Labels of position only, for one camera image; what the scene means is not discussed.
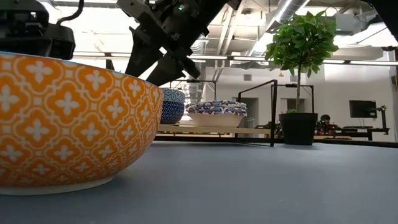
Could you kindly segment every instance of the orange patterned bowl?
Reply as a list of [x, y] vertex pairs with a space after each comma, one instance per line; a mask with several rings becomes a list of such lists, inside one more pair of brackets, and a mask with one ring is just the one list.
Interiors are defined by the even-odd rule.
[[138, 78], [0, 52], [0, 194], [109, 182], [155, 138], [162, 92]]

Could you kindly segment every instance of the tree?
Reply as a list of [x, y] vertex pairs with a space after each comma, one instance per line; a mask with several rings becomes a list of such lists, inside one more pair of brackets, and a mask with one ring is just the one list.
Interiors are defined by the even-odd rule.
[[324, 13], [322, 11], [315, 16], [311, 12], [305, 16], [294, 15], [281, 25], [272, 43], [267, 45], [266, 60], [273, 58], [275, 65], [280, 66], [281, 70], [289, 70], [292, 76], [297, 68], [296, 110], [300, 102], [302, 71], [308, 70], [307, 77], [312, 72], [318, 73], [323, 60], [338, 50], [333, 44], [336, 23], [322, 17]]

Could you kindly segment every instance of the wooden platform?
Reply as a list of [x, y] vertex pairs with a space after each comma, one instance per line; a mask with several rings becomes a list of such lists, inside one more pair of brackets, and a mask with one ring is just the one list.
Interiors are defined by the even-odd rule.
[[168, 133], [234, 133], [234, 134], [270, 134], [270, 129], [254, 128], [207, 128], [189, 126], [160, 125], [158, 132]]

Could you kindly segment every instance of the computer monitor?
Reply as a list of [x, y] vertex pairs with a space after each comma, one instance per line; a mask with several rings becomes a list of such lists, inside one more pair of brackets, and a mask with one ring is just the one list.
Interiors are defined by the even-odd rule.
[[377, 118], [376, 102], [371, 100], [350, 100], [351, 118]]

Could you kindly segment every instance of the gray table surface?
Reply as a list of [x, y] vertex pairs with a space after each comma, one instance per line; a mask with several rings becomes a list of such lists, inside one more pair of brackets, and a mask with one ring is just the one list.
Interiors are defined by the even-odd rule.
[[101, 187], [0, 196], [1, 224], [396, 224], [398, 149], [155, 142]]

